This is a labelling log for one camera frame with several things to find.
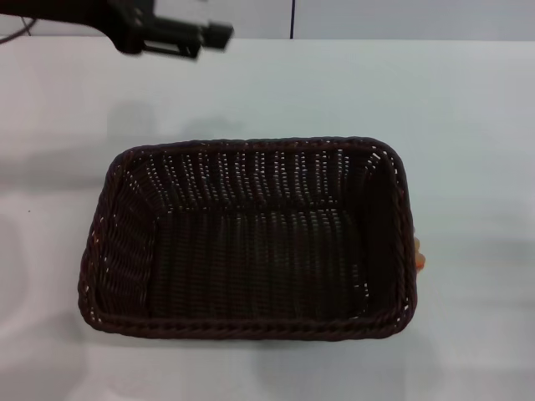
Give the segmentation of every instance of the rectangular basket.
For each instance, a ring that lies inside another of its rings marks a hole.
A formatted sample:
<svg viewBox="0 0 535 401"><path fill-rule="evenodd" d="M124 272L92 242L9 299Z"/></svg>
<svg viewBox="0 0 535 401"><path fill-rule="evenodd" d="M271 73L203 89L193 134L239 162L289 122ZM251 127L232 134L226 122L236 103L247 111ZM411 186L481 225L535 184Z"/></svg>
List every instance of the rectangular basket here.
<svg viewBox="0 0 535 401"><path fill-rule="evenodd" d="M385 338L415 307L403 165L362 138L127 150L79 279L89 325L143 338Z"/></svg>

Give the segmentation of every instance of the white surface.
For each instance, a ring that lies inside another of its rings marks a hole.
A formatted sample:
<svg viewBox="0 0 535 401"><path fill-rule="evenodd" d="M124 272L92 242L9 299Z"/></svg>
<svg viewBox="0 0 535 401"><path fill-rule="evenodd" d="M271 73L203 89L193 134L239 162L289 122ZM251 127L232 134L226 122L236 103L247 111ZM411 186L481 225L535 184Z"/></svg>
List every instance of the white surface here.
<svg viewBox="0 0 535 401"><path fill-rule="evenodd" d="M287 39L290 37L292 2L291 0L156 0L155 12L162 17L187 22L231 23L236 38ZM0 35L13 31L13 23L4 22L3 17L0 15ZM96 29L52 21L39 21L32 29L32 34L101 36Z"/></svg>
<svg viewBox="0 0 535 401"><path fill-rule="evenodd" d="M2 401L532 399L535 44L236 40L189 63L24 38L0 52L0 88ZM83 323L79 260L116 154L321 135L405 162L428 266L404 332L159 342Z"/></svg>
<svg viewBox="0 0 535 401"><path fill-rule="evenodd" d="M534 40L528 0L297 0L295 38Z"/></svg>

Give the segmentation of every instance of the woven pattern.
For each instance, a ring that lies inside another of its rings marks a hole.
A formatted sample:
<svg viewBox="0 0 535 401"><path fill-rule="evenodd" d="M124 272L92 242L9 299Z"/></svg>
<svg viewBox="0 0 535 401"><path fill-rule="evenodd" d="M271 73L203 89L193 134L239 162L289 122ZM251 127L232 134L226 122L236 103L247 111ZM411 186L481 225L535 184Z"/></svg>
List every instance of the woven pattern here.
<svg viewBox="0 0 535 401"><path fill-rule="evenodd" d="M416 306L397 154L360 138L187 142L119 155L79 307L146 338L384 338Z"/></svg>

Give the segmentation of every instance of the white table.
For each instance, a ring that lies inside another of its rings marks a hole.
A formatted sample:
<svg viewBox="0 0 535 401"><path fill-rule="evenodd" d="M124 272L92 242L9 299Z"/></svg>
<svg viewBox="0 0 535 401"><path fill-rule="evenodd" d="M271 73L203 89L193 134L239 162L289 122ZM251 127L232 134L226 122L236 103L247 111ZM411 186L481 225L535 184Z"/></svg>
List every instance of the white table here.
<svg viewBox="0 0 535 401"><path fill-rule="evenodd" d="M96 332L79 260L131 146L362 135L405 162L428 266L404 332L344 343ZM535 43L234 41L198 63L105 38L0 47L0 399L535 397Z"/></svg>

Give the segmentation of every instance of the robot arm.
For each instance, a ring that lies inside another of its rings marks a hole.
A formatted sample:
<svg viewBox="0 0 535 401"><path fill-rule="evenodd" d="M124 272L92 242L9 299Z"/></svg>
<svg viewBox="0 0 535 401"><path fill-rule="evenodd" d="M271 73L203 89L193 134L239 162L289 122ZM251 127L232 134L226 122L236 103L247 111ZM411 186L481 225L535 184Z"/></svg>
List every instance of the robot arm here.
<svg viewBox="0 0 535 401"><path fill-rule="evenodd" d="M88 25L127 54L197 58L201 47L224 50L233 34L230 25L158 18L154 6L155 0L0 0L0 13Z"/></svg>

